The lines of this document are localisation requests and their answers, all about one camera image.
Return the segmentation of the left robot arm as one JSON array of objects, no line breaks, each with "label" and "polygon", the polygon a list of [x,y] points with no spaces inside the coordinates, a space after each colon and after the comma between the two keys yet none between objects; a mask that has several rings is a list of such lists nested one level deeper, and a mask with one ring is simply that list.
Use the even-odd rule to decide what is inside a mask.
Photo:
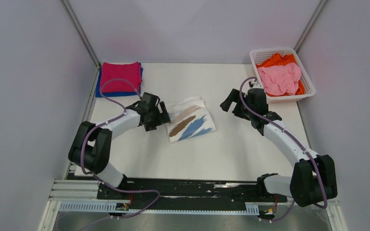
[{"label": "left robot arm", "polygon": [[115,198],[122,199],[128,194],[127,177],[109,161],[112,141],[133,128],[142,126],[145,131],[151,131],[170,121],[165,103],[158,96],[145,92],[138,101],[124,107],[117,117],[98,123],[82,122],[68,159],[85,174],[93,174],[110,187]]}]

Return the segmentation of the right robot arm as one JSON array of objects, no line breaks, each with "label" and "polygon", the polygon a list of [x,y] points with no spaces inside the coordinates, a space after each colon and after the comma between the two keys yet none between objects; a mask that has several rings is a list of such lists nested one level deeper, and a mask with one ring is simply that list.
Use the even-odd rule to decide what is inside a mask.
[{"label": "right robot arm", "polygon": [[275,194],[292,198],[297,205],[320,205],[338,195],[334,160],[305,147],[287,128],[281,116],[268,109],[263,89],[253,88],[245,94],[232,89],[220,104],[227,112],[236,103],[232,114],[250,121],[251,126],[270,140],[293,167],[292,176],[277,173],[261,175],[257,179],[257,197],[268,201]]}]

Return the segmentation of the white t-shirt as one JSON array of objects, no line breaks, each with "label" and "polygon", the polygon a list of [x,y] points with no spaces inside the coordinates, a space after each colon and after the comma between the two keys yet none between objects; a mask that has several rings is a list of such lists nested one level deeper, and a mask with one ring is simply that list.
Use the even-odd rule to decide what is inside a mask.
[{"label": "white t-shirt", "polygon": [[216,131],[216,125],[205,102],[199,96],[167,105],[170,123],[166,124],[170,143],[187,140]]}]

